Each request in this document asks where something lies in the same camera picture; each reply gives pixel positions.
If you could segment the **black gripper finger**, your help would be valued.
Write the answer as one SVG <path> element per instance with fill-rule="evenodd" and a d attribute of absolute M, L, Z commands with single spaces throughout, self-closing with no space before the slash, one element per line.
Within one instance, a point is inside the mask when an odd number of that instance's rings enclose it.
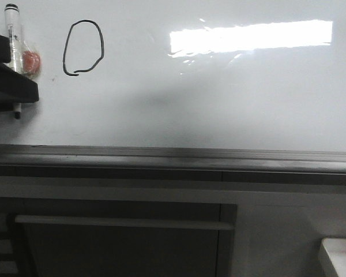
<path fill-rule="evenodd" d="M 15 103 L 35 103 L 39 100 L 37 84 L 12 70 L 9 39 L 0 35 L 0 112 L 13 111 Z"/>

